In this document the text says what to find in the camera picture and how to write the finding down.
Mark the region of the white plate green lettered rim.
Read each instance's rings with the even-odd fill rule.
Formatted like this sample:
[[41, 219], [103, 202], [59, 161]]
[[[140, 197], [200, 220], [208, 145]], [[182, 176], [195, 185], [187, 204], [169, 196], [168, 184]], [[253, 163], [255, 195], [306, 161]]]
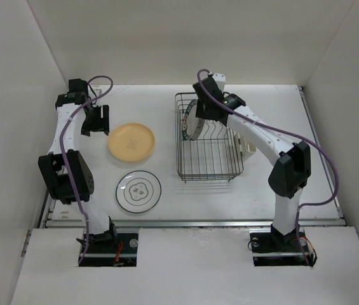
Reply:
[[204, 127], [205, 120], [196, 116], [198, 100], [190, 101], [182, 121], [182, 139], [196, 140]]

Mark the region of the white plate dark rim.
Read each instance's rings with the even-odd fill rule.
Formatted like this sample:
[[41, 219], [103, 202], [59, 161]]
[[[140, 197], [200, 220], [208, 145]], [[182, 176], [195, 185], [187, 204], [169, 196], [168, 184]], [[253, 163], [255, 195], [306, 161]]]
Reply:
[[145, 170], [126, 174], [116, 187], [118, 205], [131, 214], [143, 214], [150, 211], [158, 204], [161, 195], [161, 182], [157, 176]]

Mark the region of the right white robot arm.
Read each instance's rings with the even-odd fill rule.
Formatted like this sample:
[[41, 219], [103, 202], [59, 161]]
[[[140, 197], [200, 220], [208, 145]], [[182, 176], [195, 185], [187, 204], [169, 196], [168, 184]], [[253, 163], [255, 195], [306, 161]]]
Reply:
[[305, 141], [295, 143], [281, 131], [261, 123], [246, 102], [235, 94], [224, 94], [225, 77], [208, 69], [197, 73], [193, 88], [198, 96], [196, 115], [218, 121], [252, 143], [273, 166], [268, 184], [275, 193], [275, 215], [271, 245], [285, 250], [293, 243], [296, 213], [303, 188], [311, 175], [311, 152]]

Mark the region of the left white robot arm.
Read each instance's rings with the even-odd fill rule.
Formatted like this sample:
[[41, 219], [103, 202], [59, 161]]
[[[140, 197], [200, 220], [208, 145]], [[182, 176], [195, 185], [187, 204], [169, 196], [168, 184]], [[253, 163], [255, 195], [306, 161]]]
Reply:
[[38, 158], [38, 167], [50, 196], [81, 213], [86, 226], [81, 244], [111, 252], [118, 244], [117, 232], [111, 218], [90, 202], [95, 190], [94, 176], [79, 151], [82, 136], [110, 132], [109, 106], [97, 103], [102, 97], [88, 81], [68, 81], [67, 93], [59, 95], [55, 102], [57, 125], [53, 142], [47, 154]]

